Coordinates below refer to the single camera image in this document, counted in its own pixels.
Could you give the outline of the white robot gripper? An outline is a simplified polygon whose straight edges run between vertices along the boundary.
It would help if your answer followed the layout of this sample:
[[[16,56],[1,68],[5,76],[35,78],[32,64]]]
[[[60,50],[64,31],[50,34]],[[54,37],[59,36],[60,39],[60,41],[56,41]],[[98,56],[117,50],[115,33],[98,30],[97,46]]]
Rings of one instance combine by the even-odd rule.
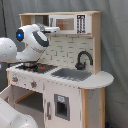
[[[59,31],[60,31],[59,27],[48,27],[48,26],[45,26],[43,30],[44,33],[54,33],[54,34],[59,33]]]

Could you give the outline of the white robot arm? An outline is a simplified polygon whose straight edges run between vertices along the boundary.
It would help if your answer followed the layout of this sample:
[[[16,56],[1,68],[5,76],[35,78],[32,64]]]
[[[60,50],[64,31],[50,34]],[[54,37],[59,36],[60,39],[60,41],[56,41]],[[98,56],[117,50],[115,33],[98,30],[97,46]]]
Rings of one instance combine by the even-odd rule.
[[[37,62],[49,46],[46,33],[59,31],[59,27],[49,27],[40,23],[20,27],[16,31],[16,38],[19,42],[26,43],[27,47],[18,52],[10,38],[0,38],[0,62]],[[30,115],[20,113],[0,97],[0,128],[38,128],[38,125]]]

